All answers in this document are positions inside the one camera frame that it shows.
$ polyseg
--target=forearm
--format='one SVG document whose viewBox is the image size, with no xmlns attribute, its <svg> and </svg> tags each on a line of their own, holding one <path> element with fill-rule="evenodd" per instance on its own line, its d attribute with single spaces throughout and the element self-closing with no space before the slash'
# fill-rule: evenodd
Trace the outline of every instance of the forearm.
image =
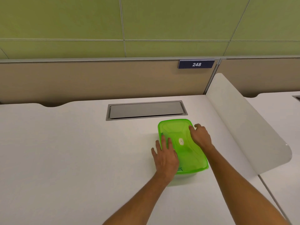
<svg viewBox="0 0 300 225">
<path fill-rule="evenodd" d="M 103 225 L 144 225 L 168 182 L 158 174 L 115 212 Z"/>
<path fill-rule="evenodd" d="M 212 146 L 204 150 L 237 225 L 288 224 L 279 211 Z"/>
</svg>

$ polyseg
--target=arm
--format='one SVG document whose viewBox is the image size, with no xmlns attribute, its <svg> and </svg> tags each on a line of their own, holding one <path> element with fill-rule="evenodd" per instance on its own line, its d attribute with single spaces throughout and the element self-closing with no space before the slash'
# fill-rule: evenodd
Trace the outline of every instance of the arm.
<svg viewBox="0 0 300 225">
<path fill-rule="evenodd" d="M 206 155 L 236 225 L 288 225 L 280 212 L 216 150 L 205 127 L 195 127 L 189 127 L 191 137 Z"/>
<path fill-rule="evenodd" d="M 154 148 L 151 149 L 156 173 L 150 181 L 134 195 L 126 204 L 116 211 L 103 225 L 144 225 L 147 224 L 151 212 L 162 194 L 163 190 L 172 181 L 179 167 L 178 156 L 173 149 L 172 141 L 168 139 L 168 149 L 166 139 L 161 137 L 156 141 L 157 154 Z"/>
</svg>

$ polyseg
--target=white desk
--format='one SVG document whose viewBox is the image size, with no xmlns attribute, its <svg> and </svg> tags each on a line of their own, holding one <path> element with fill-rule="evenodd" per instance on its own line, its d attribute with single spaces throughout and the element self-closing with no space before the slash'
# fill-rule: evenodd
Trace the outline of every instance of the white desk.
<svg viewBox="0 0 300 225">
<path fill-rule="evenodd" d="M 95 100 L 59 107 L 0 105 L 0 220 L 101 224 L 154 174 L 157 125 L 176 117 L 106 121 L 108 104 L 182 100 L 220 153 L 273 204 L 205 95 Z M 158 224 L 234 224 L 212 170 L 176 178 L 149 219 Z"/>
<path fill-rule="evenodd" d="M 300 224 L 300 102 L 298 92 L 263 93 L 246 98 L 291 147 L 292 160 L 261 174 L 279 206 L 294 225 Z"/>
</svg>

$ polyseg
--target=green wall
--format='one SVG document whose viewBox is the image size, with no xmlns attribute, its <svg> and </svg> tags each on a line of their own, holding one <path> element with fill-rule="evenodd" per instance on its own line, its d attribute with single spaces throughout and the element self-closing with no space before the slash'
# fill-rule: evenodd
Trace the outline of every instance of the green wall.
<svg viewBox="0 0 300 225">
<path fill-rule="evenodd" d="M 300 0 L 0 2 L 0 59 L 300 54 Z"/>
</svg>

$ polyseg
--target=person's left arm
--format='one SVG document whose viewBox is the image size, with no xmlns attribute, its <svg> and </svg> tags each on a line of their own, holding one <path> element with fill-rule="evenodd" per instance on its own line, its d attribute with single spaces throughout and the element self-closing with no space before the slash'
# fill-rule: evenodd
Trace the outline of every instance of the person's left arm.
<svg viewBox="0 0 300 225">
<path fill-rule="evenodd" d="M 108 218 L 103 225 L 145 225 L 163 190 L 173 180 L 179 167 L 178 156 L 173 149 L 172 141 L 161 137 L 161 147 L 156 141 L 157 154 L 151 149 L 156 173 L 148 183 L 135 194 L 126 204 Z"/>
</svg>

